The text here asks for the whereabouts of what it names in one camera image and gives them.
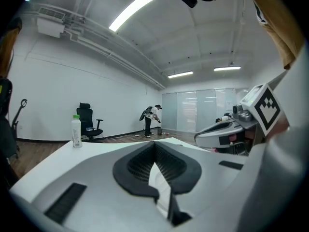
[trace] chair armrest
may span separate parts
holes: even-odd
[[[104,121],[103,119],[96,119],[96,121],[98,122],[98,126],[97,126],[97,129],[100,127],[100,122],[101,121]]]

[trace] vent grille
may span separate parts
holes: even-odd
[[[43,7],[40,8],[39,13],[43,14],[45,16],[50,16],[50,17],[56,18],[57,20],[63,20],[63,18],[65,16],[64,13],[61,13],[61,12],[58,12],[58,11],[55,11],[55,10],[50,10],[50,9],[47,9],[47,8],[43,8]]]

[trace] ceiling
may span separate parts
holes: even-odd
[[[133,1],[31,0],[24,9],[37,11],[50,5],[65,10],[71,19],[84,17],[85,24],[99,32],[108,30]],[[207,76],[205,79],[226,76],[214,74],[213,68],[230,62],[242,66],[233,75],[250,76],[254,68],[259,68],[259,60],[273,53],[269,37],[258,25],[252,0],[199,1],[193,9],[181,0],[154,0],[129,18],[115,37],[150,60],[156,71],[170,75],[193,70],[199,73],[199,81],[203,80],[201,74]]]

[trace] bottle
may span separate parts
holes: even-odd
[[[81,131],[82,131],[82,123],[79,120],[79,115],[73,115],[72,135],[73,135],[73,146],[75,148],[80,148],[83,146]]]

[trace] wooden floor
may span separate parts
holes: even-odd
[[[168,135],[163,134],[162,136],[153,135],[151,138],[145,138],[143,133],[140,134],[140,137],[135,137],[135,134],[127,135],[123,137],[105,139],[99,141],[104,144],[115,144],[115,143],[132,143],[132,142],[144,142],[152,141],[163,138],[174,137],[183,142],[186,142],[191,145],[196,145],[194,141],[194,133],[188,132],[179,132],[172,130],[163,130],[163,132],[168,133]],[[20,147],[20,152],[18,153],[19,158],[16,159],[15,156],[10,158],[10,163],[14,171],[16,172],[19,178],[23,177],[27,172],[32,168],[38,165],[46,157],[53,154],[56,150],[61,148],[64,144],[46,144],[46,143],[26,143],[26,142],[17,142]]]

